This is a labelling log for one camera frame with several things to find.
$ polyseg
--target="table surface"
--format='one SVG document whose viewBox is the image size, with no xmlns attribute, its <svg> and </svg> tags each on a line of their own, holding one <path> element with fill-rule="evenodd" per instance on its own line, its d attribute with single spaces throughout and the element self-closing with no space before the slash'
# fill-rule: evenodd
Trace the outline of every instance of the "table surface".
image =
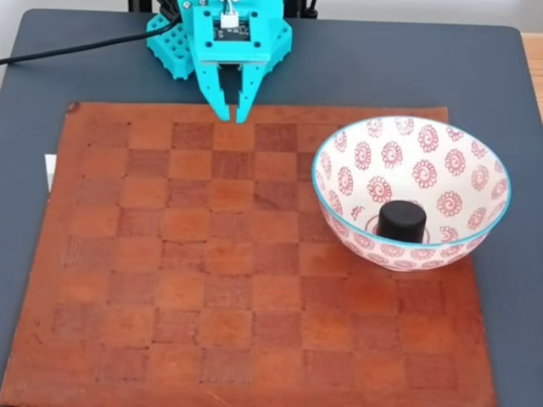
<svg viewBox="0 0 543 407">
<path fill-rule="evenodd" d="M 33 10 L 14 54 L 144 30 L 149 16 Z M 471 25 L 292 21 L 294 52 L 257 103 L 445 105 L 450 120 L 501 156 L 508 215 L 473 255 L 500 406 L 543 405 L 543 126 L 520 34 Z M 226 74 L 227 101 L 239 79 Z M 9 67 L 0 91 L 0 371 L 7 363 L 42 225 L 54 153 L 72 101 L 204 103 L 174 82 L 143 43 Z"/>
</svg>

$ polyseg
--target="black cylinder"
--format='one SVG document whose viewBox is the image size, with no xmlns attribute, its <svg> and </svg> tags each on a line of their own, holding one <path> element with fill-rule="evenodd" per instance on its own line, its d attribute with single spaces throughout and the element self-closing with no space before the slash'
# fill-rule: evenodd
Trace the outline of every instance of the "black cylinder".
<svg viewBox="0 0 543 407">
<path fill-rule="evenodd" d="M 377 234 L 398 242 L 422 243 L 426 212 L 408 201 L 391 201 L 379 210 Z"/>
</svg>

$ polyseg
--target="bowl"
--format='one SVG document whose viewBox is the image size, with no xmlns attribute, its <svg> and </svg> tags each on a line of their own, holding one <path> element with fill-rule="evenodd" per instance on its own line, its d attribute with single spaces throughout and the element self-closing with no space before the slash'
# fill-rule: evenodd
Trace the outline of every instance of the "bowl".
<svg viewBox="0 0 543 407">
<path fill-rule="evenodd" d="M 495 153 L 452 125 L 409 116 L 357 122 L 331 135 L 312 167 L 313 187 L 335 235 L 391 270 L 430 270 L 467 256 L 500 222 L 511 182 Z M 407 200 L 427 215 L 422 243 L 376 235 L 378 214 Z"/>
</svg>

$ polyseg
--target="wooden floor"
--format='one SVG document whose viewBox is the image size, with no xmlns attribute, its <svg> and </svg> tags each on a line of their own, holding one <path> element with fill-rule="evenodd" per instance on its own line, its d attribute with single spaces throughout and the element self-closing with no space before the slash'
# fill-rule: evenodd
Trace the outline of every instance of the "wooden floor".
<svg viewBox="0 0 543 407">
<path fill-rule="evenodd" d="M 523 39 L 537 94 L 537 102 L 543 116 L 543 34 L 524 34 Z"/>
</svg>

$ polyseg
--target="blue bowl rim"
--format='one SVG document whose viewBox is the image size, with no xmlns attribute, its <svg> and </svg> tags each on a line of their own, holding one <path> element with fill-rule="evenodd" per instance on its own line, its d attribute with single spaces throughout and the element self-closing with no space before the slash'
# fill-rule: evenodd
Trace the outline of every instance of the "blue bowl rim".
<svg viewBox="0 0 543 407">
<path fill-rule="evenodd" d="M 490 225 L 486 226 L 482 231 L 478 231 L 477 233 L 474 233 L 473 235 L 470 235 L 468 237 L 464 237 L 462 239 L 455 240 L 454 242 L 447 242 L 447 243 L 407 243 L 407 242 L 398 242 L 398 241 L 395 241 L 395 240 L 392 240 L 392 239 L 388 239 L 386 237 L 380 237 L 378 235 L 373 235 L 372 233 L 364 231 L 364 230 L 360 229 L 359 227 L 350 224 L 347 220 L 345 220 L 343 218 L 343 216 L 336 214 L 336 212 L 327 204 L 326 200 L 321 195 L 319 187 L 318 187 L 318 185 L 316 183 L 316 176 L 315 176 L 315 174 L 316 174 L 316 166 L 317 166 L 317 163 L 318 163 L 318 158 L 321 155 L 321 151 L 328 145 L 329 142 L 331 142 L 333 140 L 335 135 L 338 134 L 340 131 L 347 131 L 351 127 L 358 126 L 358 125 L 363 125 L 363 124 L 365 124 L 365 123 L 367 123 L 368 121 L 371 121 L 371 120 L 377 120 L 377 119 L 391 120 L 391 119 L 398 119 L 398 118 L 424 120 L 424 121 L 426 121 L 428 123 L 434 123 L 434 124 L 436 124 L 438 126 L 445 125 L 445 126 L 448 126 L 448 127 L 452 128 L 452 129 L 454 129 L 456 131 L 461 131 L 463 134 L 471 137 L 474 141 L 480 142 L 483 146 L 485 146 L 488 149 L 489 152 L 491 152 L 494 155 L 494 157 L 496 158 L 498 163 L 500 163 L 501 168 L 503 168 L 503 174 L 507 179 L 507 201 L 506 201 L 505 208 L 501 211 L 500 215 L 497 216 L 496 219 L 494 219 L 494 221 Z M 474 137 L 471 133 L 468 133 L 467 131 L 464 131 L 463 129 L 460 129 L 460 128 L 454 126 L 454 125 L 451 125 L 451 124 L 448 124 L 448 123 L 443 123 L 443 122 L 440 122 L 440 121 L 437 121 L 437 120 L 425 119 L 423 117 L 409 116 L 409 115 L 376 116 L 376 117 L 372 117 L 371 119 L 360 120 L 360 121 L 357 121 L 355 123 L 351 123 L 350 125 L 347 125 L 347 126 L 341 128 L 341 129 L 337 130 L 336 132 L 334 132 L 331 136 L 329 136 L 324 141 L 324 143 L 319 147 L 319 149 L 317 150 L 317 152 L 315 154 L 315 158 L 313 159 L 313 165 L 311 167 L 311 181 L 313 183 L 313 189 L 315 190 L 316 195 L 317 195 L 321 205 L 324 206 L 324 208 L 330 214 L 332 214 L 332 216 L 336 220 L 341 222 L 344 226 L 347 226 L 349 229 L 351 229 L 352 231 L 355 231 L 356 233 L 361 234 L 362 236 L 369 237 L 369 238 L 371 238 L 373 240 L 376 240 L 376 241 L 378 241 L 380 243 L 393 244 L 395 246 L 400 246 L 400 247 L 404 247 L 404 248 L 439 248 L 439 247 L 443 247 L 443 246 L 458 246 L 460 244 L 470 243 L 473 240 L 478 239 L 479 237 L 481 237 L 483 235 L 489 234 L 490 231 L 492 229 L 494 229 L 494 227 L 498 223 L 500 223 L 503 216 L 505 216 L 506 212 L 509 210 L 509 205 L 511 204 L 511 200 L 512 200 L 511 178 L 509 176 L 509 173 L 507 172 L 506 166 L 503 164 L 503 162 L 501 161 L 498 154 L 496 154 L 494 152 L 494 150 L 492 150 L 492 148 L 489 148 L 486 144 L 481 142 L 477 137 Z"/>
</svg>

